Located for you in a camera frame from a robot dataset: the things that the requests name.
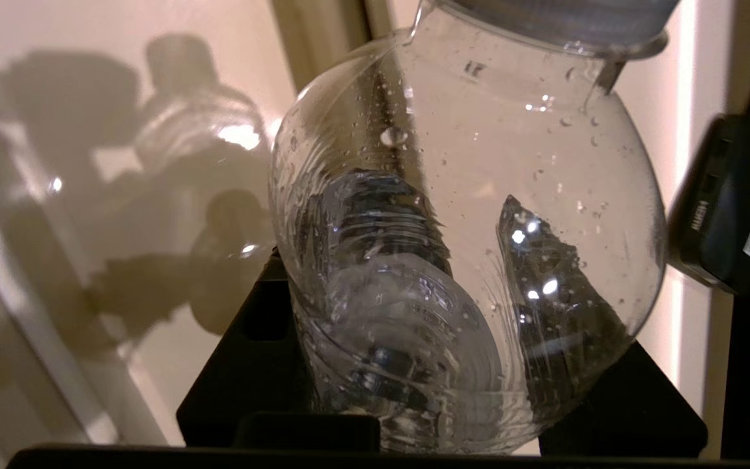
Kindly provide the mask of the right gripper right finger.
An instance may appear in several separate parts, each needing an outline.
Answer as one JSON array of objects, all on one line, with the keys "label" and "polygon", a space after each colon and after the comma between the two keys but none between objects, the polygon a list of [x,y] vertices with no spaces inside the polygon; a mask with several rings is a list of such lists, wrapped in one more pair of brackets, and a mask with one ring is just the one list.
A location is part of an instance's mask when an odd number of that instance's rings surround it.
[{"label": "right gripper right finger", "polygon": [[498,240],[542,456],[696,458],[708,430],[581,267],[514,196]]}]

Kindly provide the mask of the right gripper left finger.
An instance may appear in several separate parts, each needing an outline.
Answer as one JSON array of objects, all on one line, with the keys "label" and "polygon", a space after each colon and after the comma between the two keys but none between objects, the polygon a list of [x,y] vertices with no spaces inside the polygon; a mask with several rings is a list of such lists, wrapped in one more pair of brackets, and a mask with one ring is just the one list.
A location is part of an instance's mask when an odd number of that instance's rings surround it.
[{"label": "right gripper left finger", "polygon": [[189,448],[379,451],[380,425],[316,407],[274,250],[238,314],[176,411]]}]

